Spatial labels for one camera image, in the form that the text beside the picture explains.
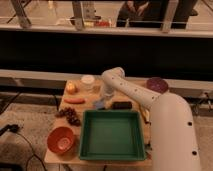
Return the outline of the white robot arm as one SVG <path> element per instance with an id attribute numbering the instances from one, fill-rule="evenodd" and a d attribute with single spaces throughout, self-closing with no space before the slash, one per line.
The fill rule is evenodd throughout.
<path id="1" fill-rule="evenodd" d="M 117 90 L 150 111 L 152 171 L 202 171 L 192 111 L 183 97 L 129 82 L 121 67 L 105 70 L 101 77 L 103 98 Z"/>

